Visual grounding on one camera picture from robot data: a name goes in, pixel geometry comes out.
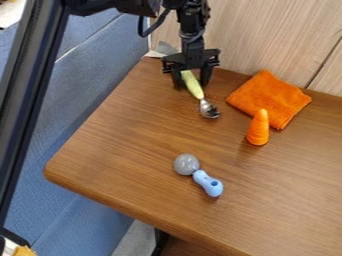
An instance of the orange cone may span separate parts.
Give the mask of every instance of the orange cone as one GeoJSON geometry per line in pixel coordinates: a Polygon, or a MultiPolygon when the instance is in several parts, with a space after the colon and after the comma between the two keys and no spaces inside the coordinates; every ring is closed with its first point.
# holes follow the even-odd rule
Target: orange cone
{"type": "Polygon", "coordinates": [[[269,136],[270,124],[267,110],[259,109],[249,126],[246,139],[253,145],[261,146],[268,142],[269,136]]]}

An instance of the blue handle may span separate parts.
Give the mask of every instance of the blue handle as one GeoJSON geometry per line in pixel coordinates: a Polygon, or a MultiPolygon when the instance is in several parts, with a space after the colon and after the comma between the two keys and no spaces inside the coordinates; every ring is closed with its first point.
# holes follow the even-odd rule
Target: blue handle
{"type": "Polygon", "coordinates": [[[223,184],[210,177],[205,171],[198,170],[192,174],[194,181],[201,185],[204,191],[211,197],[218,197],[223,193],[223,184]]]}

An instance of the spoon handle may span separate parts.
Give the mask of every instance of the spoon handle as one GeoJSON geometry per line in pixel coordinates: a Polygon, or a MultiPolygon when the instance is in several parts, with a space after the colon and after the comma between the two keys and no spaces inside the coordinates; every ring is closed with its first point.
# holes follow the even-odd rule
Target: spoon handle
{"type": "Polygon", "coordinates": [[[194,74],[190,70],[184,70],[181,75],[190,93],[198,100],[204,99],[204,92],[194,74]]]}

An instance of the beige wall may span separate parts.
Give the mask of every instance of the beige wall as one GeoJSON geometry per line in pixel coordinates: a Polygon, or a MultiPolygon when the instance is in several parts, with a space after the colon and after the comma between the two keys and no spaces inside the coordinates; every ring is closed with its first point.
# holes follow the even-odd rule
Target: beige wall
{"type": "MultiPolygon", "coordinates": [[[[209,0],[207,47],[221,66],[254,74],[267,68],[301,87],[342,95],[341,0],[209,0]]],[[[173,13],[152,35],[179,48],[173,13]]]]}

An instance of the orange cloth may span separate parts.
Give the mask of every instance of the orange cloth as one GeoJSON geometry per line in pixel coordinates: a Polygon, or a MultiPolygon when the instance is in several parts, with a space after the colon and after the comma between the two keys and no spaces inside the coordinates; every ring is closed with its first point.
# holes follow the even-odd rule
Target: orange cloth
{"type": "Polygon", "coordinates": [[[270,125],[281,130],[311,102],[311,97],[262,70],[231,93],[227,102],[251,116],[261,108],[266,109],[270,125]]]}

